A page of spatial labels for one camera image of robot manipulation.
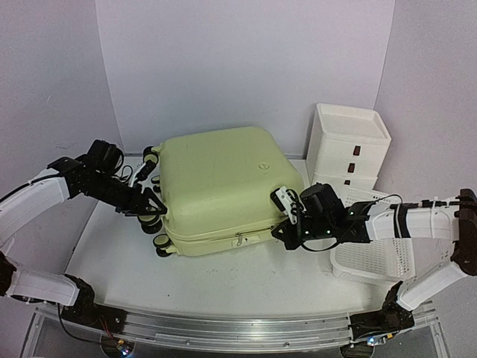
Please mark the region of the pale green hard-shell suitcase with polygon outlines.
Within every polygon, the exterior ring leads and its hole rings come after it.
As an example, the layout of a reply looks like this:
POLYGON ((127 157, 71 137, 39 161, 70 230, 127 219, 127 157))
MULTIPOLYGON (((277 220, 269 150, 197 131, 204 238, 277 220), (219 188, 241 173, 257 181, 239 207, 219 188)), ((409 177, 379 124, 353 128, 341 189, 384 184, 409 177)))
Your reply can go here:
POLYGON ((299 192, 302 175, 273 136, 257 127, 209 131, 167 139, 143 151, 158 164, 154 193, 166 207, 143 223, 162 232, 160 257, 198 257, 266 242, 288 218, 272 192, 299 192))

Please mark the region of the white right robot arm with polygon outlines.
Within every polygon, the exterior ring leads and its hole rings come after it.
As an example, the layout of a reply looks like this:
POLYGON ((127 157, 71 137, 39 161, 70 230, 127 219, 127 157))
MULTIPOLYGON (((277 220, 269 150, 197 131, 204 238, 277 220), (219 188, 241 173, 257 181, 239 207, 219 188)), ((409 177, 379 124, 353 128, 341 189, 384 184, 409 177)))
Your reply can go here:
POLYGON ((285 221, 271 234, 288 250, 306 242, 334 239, 335 246, 411 242, 417 273, 394 284, 381 309, 350 316, 354 339, 398 333, 414 326, 413 311, 465 277, 476 275, 476 194, 461 189, 455 197, 391 203, 388 197, 345 206, 329 184, 301 193, 281 187, 270 194, 285 221))

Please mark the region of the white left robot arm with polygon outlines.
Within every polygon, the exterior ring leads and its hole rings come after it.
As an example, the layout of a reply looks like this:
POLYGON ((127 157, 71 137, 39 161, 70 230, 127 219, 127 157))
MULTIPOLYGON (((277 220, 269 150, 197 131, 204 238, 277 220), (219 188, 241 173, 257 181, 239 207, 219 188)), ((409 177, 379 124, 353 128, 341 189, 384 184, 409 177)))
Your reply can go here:
POLYGON ((67 319, 94 325, 104 308, 94 289, 61 273, 78 241, 93 201, 139 220, 146 234, 158 233, 167 212, 144 185, 159 163, 159 148, 148 147, 142 163, 122 174, 124 153, 97 139, 76 158, 61 157, 1 198, 1 296, 26 303, 54 304, 67 319))

